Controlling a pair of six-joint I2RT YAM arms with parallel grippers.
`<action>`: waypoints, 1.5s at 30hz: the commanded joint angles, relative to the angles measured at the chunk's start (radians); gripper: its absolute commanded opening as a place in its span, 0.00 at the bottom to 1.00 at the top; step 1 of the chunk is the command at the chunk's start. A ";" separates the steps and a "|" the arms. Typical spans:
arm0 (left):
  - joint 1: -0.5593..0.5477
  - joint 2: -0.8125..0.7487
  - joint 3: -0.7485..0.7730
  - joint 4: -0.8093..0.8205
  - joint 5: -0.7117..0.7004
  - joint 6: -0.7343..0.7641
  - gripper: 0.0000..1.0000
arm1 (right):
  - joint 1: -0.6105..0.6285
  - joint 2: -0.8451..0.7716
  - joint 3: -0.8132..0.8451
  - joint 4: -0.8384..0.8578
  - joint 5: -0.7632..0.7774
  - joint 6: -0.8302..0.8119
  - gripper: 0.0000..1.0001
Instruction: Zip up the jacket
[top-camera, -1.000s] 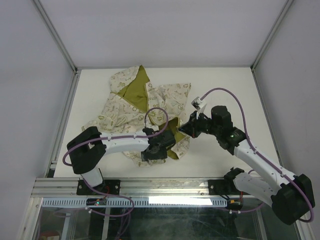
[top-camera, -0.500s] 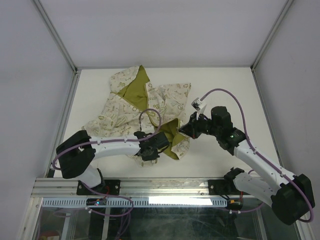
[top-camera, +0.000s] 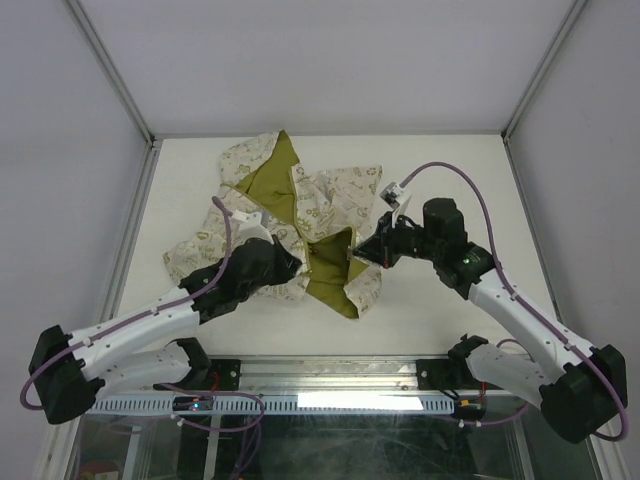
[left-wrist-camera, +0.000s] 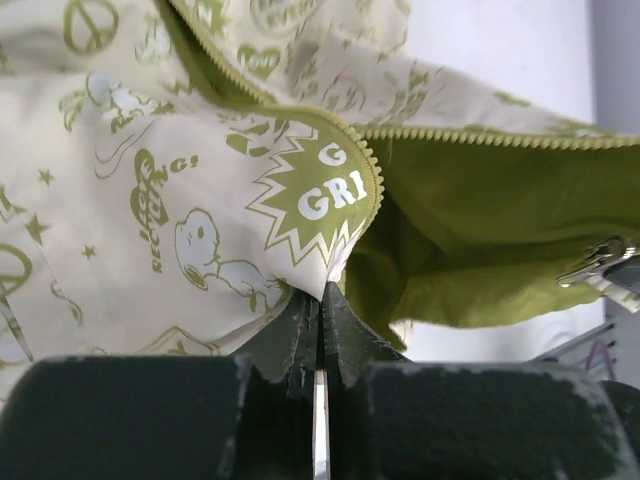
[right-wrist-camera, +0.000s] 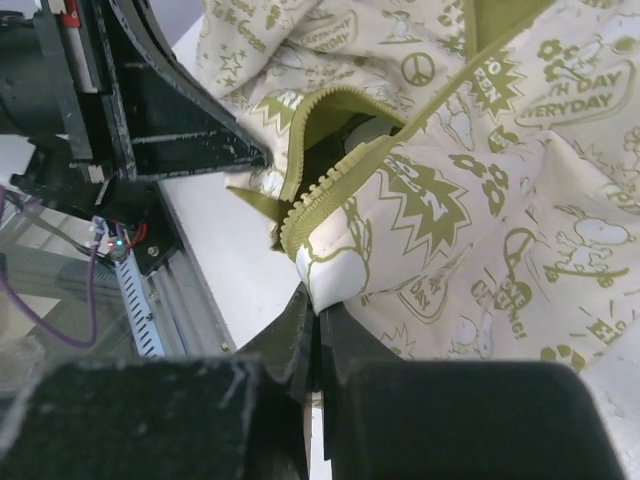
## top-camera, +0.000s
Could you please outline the cream green printed jacket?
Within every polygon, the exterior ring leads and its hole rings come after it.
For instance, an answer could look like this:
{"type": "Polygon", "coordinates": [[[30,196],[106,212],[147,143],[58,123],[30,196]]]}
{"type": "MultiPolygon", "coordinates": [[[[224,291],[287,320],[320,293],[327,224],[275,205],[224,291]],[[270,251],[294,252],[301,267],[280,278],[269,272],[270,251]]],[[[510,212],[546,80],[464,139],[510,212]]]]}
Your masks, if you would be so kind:
{"type": "Polygon", "coordinates": [[[267,228],[301,268],[261,297],[292,302],[310,295],[356,320],[377,302],[381,272],[350,250],[370,231],[370,213],[382,177],[379,165],[306,172],[288,134],[264,133],[218,157],[218,196],[230,211],[269,214],[267,228]]]}

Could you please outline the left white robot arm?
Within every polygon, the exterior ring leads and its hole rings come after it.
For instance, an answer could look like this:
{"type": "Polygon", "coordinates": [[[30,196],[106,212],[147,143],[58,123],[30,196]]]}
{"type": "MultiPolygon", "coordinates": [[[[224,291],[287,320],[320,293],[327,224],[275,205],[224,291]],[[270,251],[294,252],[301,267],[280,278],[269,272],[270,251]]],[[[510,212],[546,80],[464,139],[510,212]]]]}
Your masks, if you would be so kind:
{"type": "Polygon", "coordinates": [[[144,385],[201,387],[209,377],[209,357],[196,339],[180,332],[233,312],[263,287],[286,284],[301,267],[277,238],[251,238],[126,319],[71,333],[59,325],[44,330],[25,387],[35,389],[36,407],[51,425],[144,385]]]}

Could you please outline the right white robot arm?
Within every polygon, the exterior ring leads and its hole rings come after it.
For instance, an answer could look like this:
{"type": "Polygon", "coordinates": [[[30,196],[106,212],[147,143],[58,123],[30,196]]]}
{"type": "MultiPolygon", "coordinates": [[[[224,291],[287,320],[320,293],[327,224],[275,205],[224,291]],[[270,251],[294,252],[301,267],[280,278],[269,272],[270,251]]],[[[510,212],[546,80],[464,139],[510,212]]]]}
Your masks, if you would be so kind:
{"type": "Polygon", "coordinates": [[[537,408],[562,439],[578,444],[628,405],[626,362],[615,347],[595,347],[537,311],[509,284],[491,253],[469,241],[454,200],[423,206],[423,222],[388,211],[355,257],[393,267],[401,258],[431,262],[439,280],[505,328],[529,354],[507,354],[486,339],[463,337],[448,355],[448,378],[459,387],[475,381],[504,389],[537,408]]]}

